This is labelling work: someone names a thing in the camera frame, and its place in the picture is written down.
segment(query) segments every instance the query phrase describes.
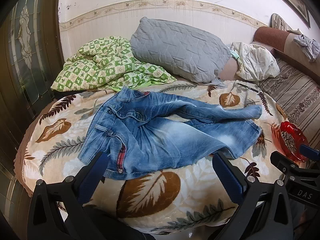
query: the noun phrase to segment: metal rivet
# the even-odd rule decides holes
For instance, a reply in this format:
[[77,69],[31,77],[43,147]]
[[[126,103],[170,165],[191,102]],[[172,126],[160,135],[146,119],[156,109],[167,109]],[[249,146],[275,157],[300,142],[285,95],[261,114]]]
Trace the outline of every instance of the metal rivet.
[[278,184],[279,186],[283,186],[283,181],[280,180],[280,179],[278,179],[278,180],[277,180],[277,184]]
[[66,178],[64,179],[64,181],[65,181],[65,182],[72,182],[73,179],[74,179],[73,176],[68,176],[68,177],[66,177]]
[[249,182],[255,182],[255,181],[256,181],[256,179],[255,179],[254,176],[248,176],[247,180],[248,180]]
[[41,185],[41,184],[42,184],[42,182],[43,182],[43,180],[42,180],[42,179],[38,179],[38,180],[37,180],[37,182],[36,182],[36,184],[37,184],[37,185]]

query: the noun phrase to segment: gray cloth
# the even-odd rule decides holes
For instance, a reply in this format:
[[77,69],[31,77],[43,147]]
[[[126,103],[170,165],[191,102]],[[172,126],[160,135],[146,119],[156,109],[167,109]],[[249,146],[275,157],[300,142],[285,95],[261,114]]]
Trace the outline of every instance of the gray cloth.
[[220,84],[217,76],[230,58],[215,35],[189,25],[143,17],[132,35],[133,55],[196,83]]
[[308,38],[305,35],[297,36],[293,41],[301,48],[302,52],[314,62],[320,53],[320,43]]

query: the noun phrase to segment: blue denim jeans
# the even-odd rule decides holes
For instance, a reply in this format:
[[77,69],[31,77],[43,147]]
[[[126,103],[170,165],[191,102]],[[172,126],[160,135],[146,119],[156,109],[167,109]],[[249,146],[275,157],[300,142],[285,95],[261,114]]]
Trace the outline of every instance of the blue denim jeans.
[[[102,151],[108,155],[105,177],[134,179],[152,171],[180,168],[221,151],[241,156],[261,129],[251,119],[261,105],[223,109],[198,100],[123,87],[96,113],[78,158],[85,164]],[[175,122],[177,114],[190,119]]]

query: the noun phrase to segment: wallpaper border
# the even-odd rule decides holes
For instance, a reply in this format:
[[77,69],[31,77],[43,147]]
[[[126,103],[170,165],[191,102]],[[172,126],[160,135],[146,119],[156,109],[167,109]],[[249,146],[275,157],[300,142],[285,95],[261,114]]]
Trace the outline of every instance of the wallpaper border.
[[208,2],[201,2],[197,0],[131,0],[110,4],[82,14],[76,18],[71,19],[68,22],[59,23],[60,31],[69,30],[80,24],[106,15],[112,15],[124,11],[143,10],[152,8],[204,11],[207,13],[212,13],[235,19],[257,29],[261,26],[267,26],[263,22],[260,22],[246,14]]

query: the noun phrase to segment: red glass dish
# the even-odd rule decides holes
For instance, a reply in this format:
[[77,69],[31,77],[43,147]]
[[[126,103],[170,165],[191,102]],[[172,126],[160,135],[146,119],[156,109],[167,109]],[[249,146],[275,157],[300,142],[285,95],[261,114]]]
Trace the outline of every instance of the red glass dish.
[[[285,131],[292,135],[296,147],[296,151],[292,152],[288,146],[286,145],[284,138],[281,134],[282,131]],[[292,161],[302,163],[308,160],[307,157],[303,156],[299,152],[299,147],[301,144],[305,144],[309,146],[307,138],[303,135],[302,131],[296,127],[293,123],[290,123],[288,121],[282,122],[280,125],[280,145],[285,153],[285,155]]]

